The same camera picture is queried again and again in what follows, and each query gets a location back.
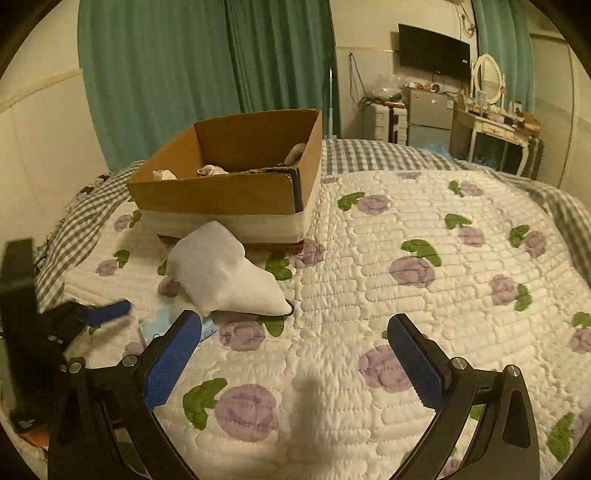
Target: dark green curtain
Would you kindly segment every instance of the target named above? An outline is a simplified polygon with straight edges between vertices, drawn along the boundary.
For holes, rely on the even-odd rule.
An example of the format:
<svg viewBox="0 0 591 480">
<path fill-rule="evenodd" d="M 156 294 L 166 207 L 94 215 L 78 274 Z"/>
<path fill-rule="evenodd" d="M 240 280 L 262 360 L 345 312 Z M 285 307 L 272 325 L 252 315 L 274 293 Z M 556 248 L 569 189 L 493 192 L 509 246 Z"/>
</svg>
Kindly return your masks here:
<svg viewBox="0 0 591 480">
<path fill-rule="evenodd" d="M 328 0 L 80 0 L 78 50 L 112 171 L 201 119 L 300 107 L 327 117 L 331 64 L 336 77 Z"/>
<path fill-rule="evenodd" d="M 488 53 L 505 73 L 505 105 L 516 98 L 524 110 L 534 107 L 534 56 L 524 2 L 527 0 L 472 0 L 478 28 L 478 50 Z"/>
</svg>

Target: floral quilt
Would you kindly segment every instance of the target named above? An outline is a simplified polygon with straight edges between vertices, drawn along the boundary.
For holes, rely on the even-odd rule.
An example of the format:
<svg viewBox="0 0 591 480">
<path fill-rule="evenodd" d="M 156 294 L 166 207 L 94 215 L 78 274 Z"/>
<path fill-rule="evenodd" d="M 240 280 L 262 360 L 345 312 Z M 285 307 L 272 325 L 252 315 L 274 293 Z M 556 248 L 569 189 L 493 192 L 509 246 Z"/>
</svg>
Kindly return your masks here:
<svg viewBox="0 0 591 480">
<path fill-rule="evenodd" d="M 69 355 L 112 365 L 142 351 L 139 326 L 158 309 L 191 308 L 165 276 L 167 253 L 133 201 L 121 204 L 64 290 L 93 304 L 126 297 L 134 309 L 81 335 Z M 547 214 L 491 176 L 326 176 L 304 250 L 250 258 L 294 314 L 218 312 L 218 331 L 155 410 L 203 480 L 389 478 L 434 415 L 388 345 L 398 312 L 448 356 L 521 368 L 542 479 L 591 421 L 591 291 Z M 440 476 L 457 469 L 479 415 L 474 407 Z"/>
</svg>

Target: open cardboard box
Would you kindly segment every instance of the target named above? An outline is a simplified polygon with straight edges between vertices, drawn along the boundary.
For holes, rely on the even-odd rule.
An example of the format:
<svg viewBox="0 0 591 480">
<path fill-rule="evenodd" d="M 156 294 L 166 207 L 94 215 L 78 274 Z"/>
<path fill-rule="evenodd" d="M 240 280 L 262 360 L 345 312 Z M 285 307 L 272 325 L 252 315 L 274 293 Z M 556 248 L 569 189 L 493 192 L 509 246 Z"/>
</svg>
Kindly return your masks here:
<svg viewBox="0 0 591 480">
<path fill-rule="evenodd" d="M 298 143 L 292 166 L 278 167 Z M 310 225 L 320 184 L 322 113 L 243 113 L 196 122 L 157 151 L 128 182 L 142 220 L 162 237 L 182 238 L 211 220 L 243 244 L 292 245 Z M 198 176 L 204 165 L 229 172 Z M 176 180 L 154 180 L 170 170 Z"/>
</svg>

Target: gingham bed sheet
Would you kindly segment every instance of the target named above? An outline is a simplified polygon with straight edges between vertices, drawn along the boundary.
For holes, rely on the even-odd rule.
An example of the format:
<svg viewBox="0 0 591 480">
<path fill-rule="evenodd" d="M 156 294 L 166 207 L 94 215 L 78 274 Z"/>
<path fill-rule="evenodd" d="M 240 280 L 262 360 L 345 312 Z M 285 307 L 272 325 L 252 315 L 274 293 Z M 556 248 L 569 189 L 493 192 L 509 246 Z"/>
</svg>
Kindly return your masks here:
<svg viewBox="0 0 591 480">
<path fill-rule="evenodd" d="M 126 184 L 141 164 L 140 161 L 130 165 L 97 187 L 35 253 L 36 258 L 44 257 L 36 281 L 41 311 L 59 302 L 63 274 L 92 252 L 106 220 L 122 202 L 129 200 Z M 591 286 L 591 215 L 579 200 L 554 187 L 465 161 L 451 161 L 426 150 L 368 140 L 324 141 L 322 170 L 326 175 L 364 170 L 482 170 L 527 192 L 553 218 L 574 267 Z"/>
</svg>

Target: light blue package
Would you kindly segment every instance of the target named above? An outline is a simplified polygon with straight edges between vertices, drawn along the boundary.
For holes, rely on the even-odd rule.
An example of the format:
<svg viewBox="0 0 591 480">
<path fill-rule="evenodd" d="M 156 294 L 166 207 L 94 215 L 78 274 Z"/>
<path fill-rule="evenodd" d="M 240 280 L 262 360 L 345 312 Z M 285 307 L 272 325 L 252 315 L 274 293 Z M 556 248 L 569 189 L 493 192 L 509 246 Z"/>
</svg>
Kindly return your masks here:
<svg viewBox="0 0 591 480">
<path fill-rule="evenodd" d="M 171 306 L 166 305 L 165 307 L 158 309 L 153 319 L 142 322 L 140 324 L 140 329 L 146 346 L 148 346 L 154 338 L 164 335 L 175 321 L 176 319 L 171 318 Z M 202 321 L 201 339 L 199 340 L 199 343 L 203 342 L 206 338 L 211 337 L 216 332 L 217 326 L 213 323 L 212 318 L 205 317 Z"/>
</svg>

